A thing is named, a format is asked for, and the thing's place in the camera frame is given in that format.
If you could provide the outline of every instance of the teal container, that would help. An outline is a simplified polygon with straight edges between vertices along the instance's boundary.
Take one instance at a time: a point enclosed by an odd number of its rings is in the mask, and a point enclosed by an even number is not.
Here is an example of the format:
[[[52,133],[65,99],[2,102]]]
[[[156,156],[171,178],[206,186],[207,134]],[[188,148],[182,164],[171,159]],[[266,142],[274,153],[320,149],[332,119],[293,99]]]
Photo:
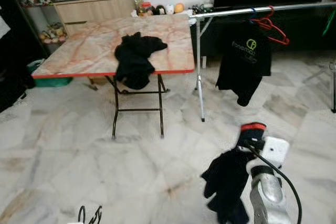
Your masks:
[[[35,60],[27,65],[29,73],[33,73],[44,60]],[[39,88],[46,87],[63,87],[68,85],[72,78],[50,78],[50,79],[35,79],[35,85]]]

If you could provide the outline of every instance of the black wire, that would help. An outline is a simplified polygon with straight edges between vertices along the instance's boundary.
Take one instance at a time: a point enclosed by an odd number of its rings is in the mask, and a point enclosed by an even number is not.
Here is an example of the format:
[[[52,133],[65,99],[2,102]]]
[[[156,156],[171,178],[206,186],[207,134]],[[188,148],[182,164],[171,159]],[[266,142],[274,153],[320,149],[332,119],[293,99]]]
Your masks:
[[[269,165],[271,168],[273,168],[273,170],[275,170],[281,177],[284,178],[285,181],[287,181],[288,185],[290,186],[290,188],[292,189],[294,195],[295,195],[295,199],[296,202],[298,204],[298,208],[299,208],[299,216],[298,216],[298,222],[297,224],[301,224],[301,219],[302,219],[302,205],[301,205],[301,201],[300,201],[300,197],[298,195],[298,193],[295,190],[295,187],[293,185],[293,183],[290,181],[290,179],[283,174],[278,168],[276,168],[271,162],[267,161],[266,159],[264,159],[259,153],[256,152],[256,150],[248,144],[247,141],[245,141],[245,144],[247,146],[247,148],[254,154],[256,155],[258,158],[260,158],[264,163],[266,163],[267,165]]]

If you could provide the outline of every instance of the red hanger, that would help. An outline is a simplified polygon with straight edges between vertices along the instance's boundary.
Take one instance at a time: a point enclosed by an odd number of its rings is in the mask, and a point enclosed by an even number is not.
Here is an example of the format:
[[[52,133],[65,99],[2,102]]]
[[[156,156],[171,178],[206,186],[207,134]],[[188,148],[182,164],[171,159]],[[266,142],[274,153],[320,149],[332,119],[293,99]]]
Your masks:
[[[272,37],[268,37],[270,40],[277,42],[279,44],[282,45],[288,45],[289,44],[289,39],[287,38],[287,35],[277,26],[275,26],[273,24],[273,22],[269,19],[271,16],[273,16],[274,14],[274,8],[273,6],[269,6],[271,8],[271,13],[268,14],[266,17],[264,18],[260,18],[260,19],[251,19],[251,21],[256,22],[260,27],[270,31],[272,29],[275,29],[276,31],[278,31],[281,35],[282,35],[282,40],[276,39],[276,38],[272,38]]]

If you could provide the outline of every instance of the wooden cabinet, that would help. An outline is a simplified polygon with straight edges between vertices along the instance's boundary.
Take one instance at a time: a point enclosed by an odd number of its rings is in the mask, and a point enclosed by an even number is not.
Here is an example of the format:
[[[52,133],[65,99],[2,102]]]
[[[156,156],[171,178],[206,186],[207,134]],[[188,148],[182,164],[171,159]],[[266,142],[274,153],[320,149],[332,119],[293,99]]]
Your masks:
[[[55,9],[69,36],[88,21],[130,17],[134,0],[59,0]]]

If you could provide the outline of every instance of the marble floor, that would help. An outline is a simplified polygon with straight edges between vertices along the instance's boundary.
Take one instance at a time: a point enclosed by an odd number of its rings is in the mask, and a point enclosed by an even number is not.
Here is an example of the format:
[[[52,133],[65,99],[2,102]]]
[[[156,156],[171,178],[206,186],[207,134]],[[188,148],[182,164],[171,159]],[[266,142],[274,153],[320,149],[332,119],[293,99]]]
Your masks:
[[[274,55],[250,104],[242,108],[231,91],[214,86],[218,62],[203,70],[206,122],[199,116],[195,74],[163,76],[165,138],[159,114],[120,113],[111,140],[114,95],[86,78],[62,88],[34,88],[0,114],[0,223],[67,224],[85,205],[88,219],[102,206],[101,224],[212,224],[199,177],[221,152],[235,145],[239,126],[268,125],[267,134],[287,140],[283,165],[296,186],[304,224],[336,223],[336,115],[329,109],[327,74],[306,84],[335,52]],[[155,89],[155,77],[146,88]],[[123,108],[155,106],[155,95],[120,98]],[[250,181],[242,199],[253,217]],[[288,211],[297,206],[285,186]]]

